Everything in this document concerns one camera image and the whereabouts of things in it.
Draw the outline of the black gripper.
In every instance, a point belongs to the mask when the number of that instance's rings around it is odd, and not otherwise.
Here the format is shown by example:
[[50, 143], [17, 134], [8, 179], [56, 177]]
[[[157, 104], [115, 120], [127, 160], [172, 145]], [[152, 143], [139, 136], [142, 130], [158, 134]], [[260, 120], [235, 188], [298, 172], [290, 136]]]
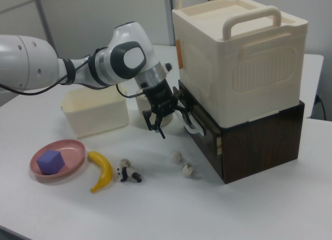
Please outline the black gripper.
[[[191, 115], [190, 109], [182, 103], [180, 98], [178, 98], [177, 102], [177, 98], [172, 93], [166, 79], [157, 84], [155, 87], [144, 89], [143, 93], [145, 94], [151, 107], [151, 110], [142, 111], [142, 115], [150, 131], [159, 132], [162, 138], [165, 139], [165, 135], [161, 129], [161, 122], [163, 118], [162, 114], [172, 114], [174, 112], [186, 129], [198, 128], [196, 126], [197, 122], [195, 118]], [[153, 113], [156, 114], [154, 124], [150, 121], [150, 117]]]

